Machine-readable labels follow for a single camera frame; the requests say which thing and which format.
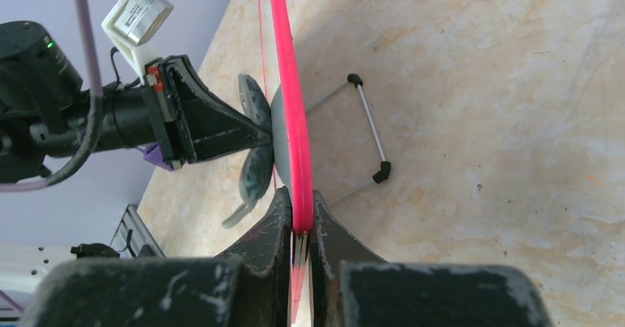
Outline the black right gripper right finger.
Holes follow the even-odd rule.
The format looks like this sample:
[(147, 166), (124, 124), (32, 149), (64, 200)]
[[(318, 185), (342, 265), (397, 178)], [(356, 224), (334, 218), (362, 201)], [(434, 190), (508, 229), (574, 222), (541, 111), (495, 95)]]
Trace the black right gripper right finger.
[(314, 194), (310, 303), (314, 326), (551, 326), (526, 274), (505, 265), (382, 259)]

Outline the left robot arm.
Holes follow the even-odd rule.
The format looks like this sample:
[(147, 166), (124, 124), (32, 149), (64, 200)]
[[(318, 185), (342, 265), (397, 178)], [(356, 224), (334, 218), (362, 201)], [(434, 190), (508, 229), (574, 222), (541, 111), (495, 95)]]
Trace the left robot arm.
[[(73, 156), (90, 107), (89, 93), (61, 48), (34, 21), (1, 25), (1, 181), (48, 177), (46, 157)], [(167, 170), (234, 152), (270, 146), (268, 102), (249, 77), (253, 110), (241, 113), (213, 94), (185, 55), (157, 58), (143, 80), (103, 88), (95, 151), (144, 147), (145, 158)]]

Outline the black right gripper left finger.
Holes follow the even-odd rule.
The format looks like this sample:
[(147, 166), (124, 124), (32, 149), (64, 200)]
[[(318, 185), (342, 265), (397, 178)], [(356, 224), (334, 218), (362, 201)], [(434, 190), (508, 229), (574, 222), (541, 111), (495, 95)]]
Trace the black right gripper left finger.
[(21, 326), (288, 326), (288, 190), (214, 257), (78, 259), (54, 268)]

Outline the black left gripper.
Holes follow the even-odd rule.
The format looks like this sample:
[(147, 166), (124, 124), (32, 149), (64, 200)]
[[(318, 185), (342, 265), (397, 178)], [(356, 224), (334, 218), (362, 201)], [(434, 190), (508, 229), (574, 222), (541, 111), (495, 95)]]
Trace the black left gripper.
[(213, 94), (187, 56), (147, 63), (142, 97), (160, 154), (148, 159), (167, 171), (270, 143), (270, 131)]

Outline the pink-framed whiteboard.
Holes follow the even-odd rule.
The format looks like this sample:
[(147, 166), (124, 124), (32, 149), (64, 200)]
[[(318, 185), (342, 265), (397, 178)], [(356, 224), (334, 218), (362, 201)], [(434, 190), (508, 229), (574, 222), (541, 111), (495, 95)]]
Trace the pink-framed whiteboard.
[(306, 289), (309, 233), (313, 228), (314, 191), (310, 140), (301, 95), (287, 0), (257, 0), (262, 81), (270, 100), (276, 164), (273, 184), (287, 191), (291, 217), (287, 246), (290, 250), (289, 316), (297, 321), (301, 294)]

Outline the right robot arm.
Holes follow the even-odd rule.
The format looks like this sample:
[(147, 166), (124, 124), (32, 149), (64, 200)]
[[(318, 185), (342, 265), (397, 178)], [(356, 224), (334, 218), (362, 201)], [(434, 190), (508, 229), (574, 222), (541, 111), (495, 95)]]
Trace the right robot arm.
[(1, 293), (33, 296), (19, 326), (289, 326), (304, 282), (314, 326), (551, 326), (530, 279), (505, 265), (392, 263), (319, 193), (312, 229), (279, 189), (214, 257), (121, 259), (111, 247), (3, 247)]

